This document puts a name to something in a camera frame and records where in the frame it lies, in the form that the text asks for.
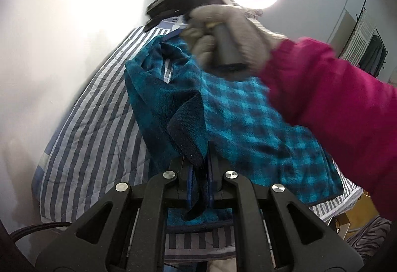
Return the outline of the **right hand grey glove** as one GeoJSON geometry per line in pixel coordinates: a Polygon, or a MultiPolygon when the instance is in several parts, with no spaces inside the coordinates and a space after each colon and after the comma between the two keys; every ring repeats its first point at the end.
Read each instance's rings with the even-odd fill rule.
{"type": "Polygon", "coordinates": [[[238,62],[252,75],[258,73],[270,60],[271,52],[288,39],[230,5],[205,5],[193,9],[181,37],[197,64],[207,73],[216,73],[214,59],[224,47],[236,49],[238,62]]]}

